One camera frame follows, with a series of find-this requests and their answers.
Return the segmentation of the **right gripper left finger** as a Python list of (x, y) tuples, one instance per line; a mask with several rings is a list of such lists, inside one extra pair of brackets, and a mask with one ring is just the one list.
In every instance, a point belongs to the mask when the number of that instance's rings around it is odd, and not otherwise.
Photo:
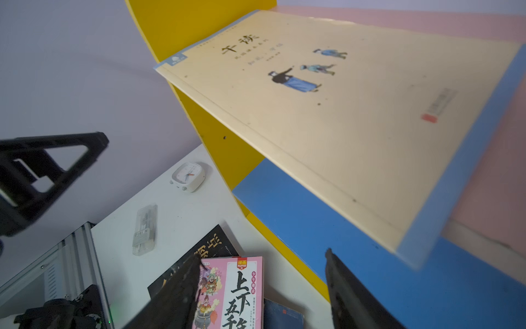
[(201, 259), (193, 255), (126, 328), (191, 328), (197, 309)]

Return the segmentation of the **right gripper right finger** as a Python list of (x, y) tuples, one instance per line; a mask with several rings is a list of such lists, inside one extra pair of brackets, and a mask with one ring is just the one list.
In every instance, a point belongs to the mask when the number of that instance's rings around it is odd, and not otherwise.
[(325, 275), (334, 327), (403, 328), (331, 249), (325, 253)]

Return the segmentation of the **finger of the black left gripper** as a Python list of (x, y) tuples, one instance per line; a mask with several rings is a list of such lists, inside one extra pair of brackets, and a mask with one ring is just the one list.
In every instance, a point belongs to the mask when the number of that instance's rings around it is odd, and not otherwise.
[[(24, 137), (1, 141), (1, 236), (11, 237), (35, 223), (107, 148), (102, 132)], [(64, 169), (50, 149), (85, 147)]]

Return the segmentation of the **pink cartoon cover book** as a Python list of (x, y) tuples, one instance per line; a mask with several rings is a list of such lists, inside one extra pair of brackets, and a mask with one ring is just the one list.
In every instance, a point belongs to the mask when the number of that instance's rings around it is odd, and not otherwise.
[(193, 328), (263, 328), (264, 259), (204, 259)]

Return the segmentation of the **beige book blue spine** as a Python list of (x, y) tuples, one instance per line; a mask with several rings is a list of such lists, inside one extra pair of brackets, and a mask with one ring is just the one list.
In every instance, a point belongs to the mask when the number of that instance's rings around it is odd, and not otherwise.
[(419, 268), (522, 80), (525, 46), (262, 10), (156, 71)]

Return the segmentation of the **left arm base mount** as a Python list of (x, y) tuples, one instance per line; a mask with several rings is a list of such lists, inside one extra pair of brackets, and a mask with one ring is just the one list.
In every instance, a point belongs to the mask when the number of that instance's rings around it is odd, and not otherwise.
[(111, 328), (97, 285), (90, 285), (74, 300), (49, 300), (29, 308), (13, 321), (18, 328)]

